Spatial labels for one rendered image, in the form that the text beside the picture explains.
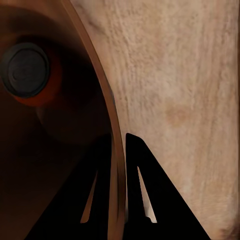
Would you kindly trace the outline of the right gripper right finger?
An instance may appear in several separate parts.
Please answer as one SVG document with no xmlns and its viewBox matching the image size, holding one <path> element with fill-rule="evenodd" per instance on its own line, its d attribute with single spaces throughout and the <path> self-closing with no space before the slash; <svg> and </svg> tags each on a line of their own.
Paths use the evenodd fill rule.
<svg viewBox="0 0 240 240">
<path fill-rule="evenodd" d="M 144 140 L 125 136 L 129 240 L 211 240 Z M 146 220 L 140 169 L 157 223 Z"/>
</svg>

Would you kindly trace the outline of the can of soda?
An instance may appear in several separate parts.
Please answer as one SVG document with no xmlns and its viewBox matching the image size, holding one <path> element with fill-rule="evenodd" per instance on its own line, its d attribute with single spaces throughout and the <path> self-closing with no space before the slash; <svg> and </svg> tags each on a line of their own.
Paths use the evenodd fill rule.
<svg viewBox="0 0 240 240">
<path fill-rule="evenodd" d="M 33 107 L 77 110 L 94 91 L 86 69 L 42 41 L 11 46 L 0 60 L 0 81 L 16 100 Z"/>
</svg>

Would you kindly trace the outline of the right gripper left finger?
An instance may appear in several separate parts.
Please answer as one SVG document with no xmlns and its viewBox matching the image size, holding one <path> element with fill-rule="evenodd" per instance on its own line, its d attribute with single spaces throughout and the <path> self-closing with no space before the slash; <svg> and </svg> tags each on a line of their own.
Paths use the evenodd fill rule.
<svg viewBox="0 0 240 240">
<path fill-rule="evenodd" d="M 96 138 L 24 240 L 108 240 L 112 137 Z M 89 221 L 80 223 L 95 177 Z"/>
</svg>

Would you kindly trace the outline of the trash can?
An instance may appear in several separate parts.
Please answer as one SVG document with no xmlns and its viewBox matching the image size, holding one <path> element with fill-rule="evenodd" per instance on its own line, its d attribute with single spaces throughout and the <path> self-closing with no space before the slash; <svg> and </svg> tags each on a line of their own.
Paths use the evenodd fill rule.
<svg viewBox="0 0 240 240">
<path fill-rule="evenodd" d="M 79 109 L 23 104 L 0 81 L 0 240 L 25 240 L 92 142 L 111 133 L 107 240 L 122 240 L 126 168 L 115 97 L 70 0 L 0 0 L 0 61 L 15 44 L 44 42 L 91 75 Z M 80 223 L 87 223 L 95 177 Z"/>
</svg>

